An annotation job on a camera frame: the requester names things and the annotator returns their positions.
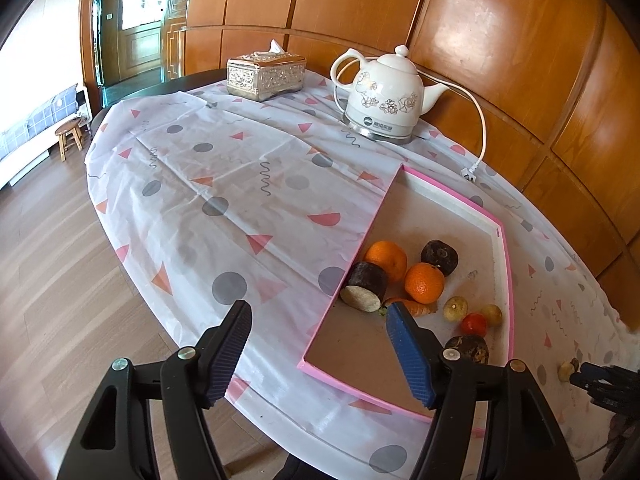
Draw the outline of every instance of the plaid bedding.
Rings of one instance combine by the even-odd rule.
[[[76,85],[73,85],[41,104],[25,120],[0,132],[0,160],[29,139],[77,111]]]

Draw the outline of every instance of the cardboard tray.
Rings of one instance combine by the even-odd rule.
[[[444,345],[458,335],[442,307],[451,296],[465,296],[469,311],[486,303],[502,310],[503,324],[484,338],[490,364],[504,366],[513,356],[511,270],[502,223],[491,213],[407,166],[401,166],[350,265],[378,240],[392,240],[420,261],[424,245],[439,239],[458,252],[459,264],[447,276],[438,311],[416,319]],[[339,289],[311,339],[298,368],[347,393],[391,412],[430,420],[433,413],[415,399],[402,374],[379,313],[355,310],[339,299]],[[402,283],[389,286],[385,298],[404,296]],[[486,403],[478,403],[474,428],[484,428]]]

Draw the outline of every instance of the wooden stool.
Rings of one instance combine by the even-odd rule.
[[[66,123],[59,126],[56,130],[56,135],[58,136],[58,144],[60,146],[60,158],[64,162],[66,160],[65,151],[66,151],[66,135],[69,133],[74,134],[74,139],[76,140],[76,146],[79,151],[82,151],[82,131],[80,130],[80,121],[81,119],[71,119]]]

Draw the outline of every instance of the white ceramic teapot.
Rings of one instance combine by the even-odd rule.
[[[396,47],[395,54],[367,60],[350,48],[331,66],[331,80],[349,92],[345,122],[367,137],[403,144],[411,140],[411,131],[422,114],[427,113],[447,89],[442,83],[424,86],[415,65],[407,59],[409,49]],[[338,81],[336,71],[345,59],[360,61],[353,83]]]

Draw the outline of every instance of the kettle handle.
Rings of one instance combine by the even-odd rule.
[[[360,68],[363,68],[368,63],[368,61],[364,58],[364,56],[361,53],[359,53],[354,48],[350,48],[349,50],[347,50],[347,52],[345,52],[341,56],[338,56],[338,58],[334,61],[334,64],[331,65],[331,72],[330,72],[331,81],[333,81],[338,88],[342,88],[347,92],[351,92],[351,89],[353,89],[353,83],[349,83],[347,85],[345,85],[344,83],[341,83],[340,81],[338,81],[338,76],[336,75],[336,72],[338,70],[338,66],[340,65],[340,63],[342,63],[345,59],[349,59],[350,57],[354,57],[360,62]]]

